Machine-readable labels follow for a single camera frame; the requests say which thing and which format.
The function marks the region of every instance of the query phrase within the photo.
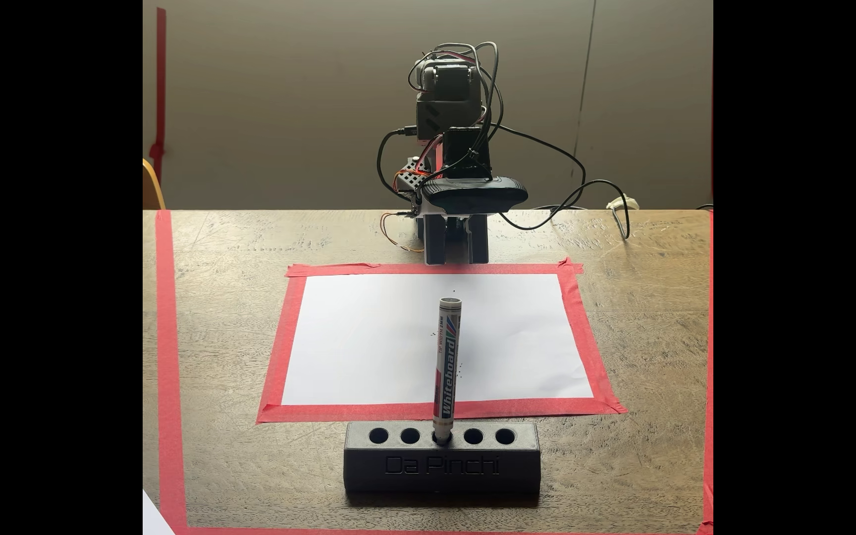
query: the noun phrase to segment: marker holder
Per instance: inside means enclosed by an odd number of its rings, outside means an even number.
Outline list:
[[[448,444],[430,421],[350,422],[347,492],[540,492],[540,442],[530,423],[455,420]]]

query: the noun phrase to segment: beige wall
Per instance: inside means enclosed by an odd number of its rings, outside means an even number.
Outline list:
[[[568,152],[576,144],[588,178],[643,208],[708,200],[709,1],[599,0],[584,85],[589,0],[146,0],[146,157],[157,6],[167,10],[168,208],[403,208],[374,162],[388,130],[414,124],[404,75],[437,43],[485,40],[500,48],[505,125]],[[386,173],[419,152],[414,138],[392,139]],[[522,208],[579,183],[562,155],[506,132],[491,153],[495,172],[529,189]],[[579,205],[614,194],[592,186]]]

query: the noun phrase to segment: red stripe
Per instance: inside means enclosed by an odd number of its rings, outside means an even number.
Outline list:
[[[157,241],[157,433],[160,515],[180,535],[187,525],[184,501],[184,439],[181,432],[181,377],[177,356],[177,295],[170,211],[154,217]]]
[[[613,398],[530,398],[455,402],[455,415],[465,418],[512,418],[527,416],[574,416],[626,412]],[[266,422],[348,422],[372,420],[431,420],[432,403],[370,405],[264,405],[257,424]]]
[[[712,532],[712,213],[708,213],[708,360],[706,371],[706,451],[702,472],[702,526],[699,533]]]
[[[708,113],[708,174],[709,193],[715,199],[715,59],[712,59],[712,95],[709,99],[711,111]]]
[[[583,273],[583,264],[566,258],[556,264],[329,264],[309,266],[292,264],[286,270],[287,277],[312,277],[317,275],[410,275],[410,274],[515,274],[552,275],[570,272]]]
[[[269,352],[269,368],[260,398],[260,408],[256,423],[260,422],[262,407],[282,405],[282,389],[286,384],[286,371],[289,370],[289,355],[293,352],[293,340],[296,338],[296,321],[303,306],[305,277],[289,279],[286,296],[282,298],[282,313],[276,326],[273,348]]]
[[[421,531],[415,529],[301,529],[301,528],[189,528],[190,535],[504,535],[520,531]],[[599,535],[597,533],[541,533],[537,535]],[[607,533],[606,535],[663,535],[652,533]]]
[[[150,146],[149,156],[154,160],[154,173],[157,174],[157,182],[161,184],[161,163],[163,160],[163,119],[165,98],[167,95],[167,11],[157,8],[157,135],[154,145]]]
[[[627,412],[626,407],[620,405],[619,400],[612,393],[610,378],[603,366],[603,358],[600,357],[600,348],[596,345],[592,329],[589,328],[587,310],[583,308],[583,301],[580,299],[577,276],[571,269],[562,269],[557,274],[557,278],[560,282],[563,307],[567,311],[567,321],[570,322],[570,330],[574,334],[574,343],[577,344],[577,353],[580,354],[580,362],[583,363],[583,370],[587,372],[589,389],[593,393],[591,399],[598,405],[606,406],[605,409],[598,412],[586,413],[616,414]]]

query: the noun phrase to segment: wooden table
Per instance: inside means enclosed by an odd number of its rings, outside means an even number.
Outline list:
[[[420,263],[382,211],[173,212],[184,477],[192,527],[694,533],[702,521],[708,213],[609,211],[521,231],[490,219],[492,263],[583,263],[577,276],[628,414],[524,418],[539,500],[346,497],[345,423],[254,424],[294,263]],[[511,213],[520,225],[546,211]],[[154,212],[144,212],[144,489],[159,504]],[[414,245],[415,224],[388,231]]]

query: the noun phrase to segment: hole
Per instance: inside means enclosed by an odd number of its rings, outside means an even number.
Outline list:
[[[422,438],[422,433],[415,428],[408,428],[401,432],[401,442],[405,444],[415,444],[419,442],[420,438]]]
[[[464,442],[468,444],[480,444],[484,440],[484,433],[480,429],[471,428],[464,432]]]
[[[374,428],[369,431],[369,440],[381,444],[388,440],[388,432],[383,428]]]
[[[510,429],[498,429],[493,438],[500,444],[511,444],[514,442],[514,432]]]

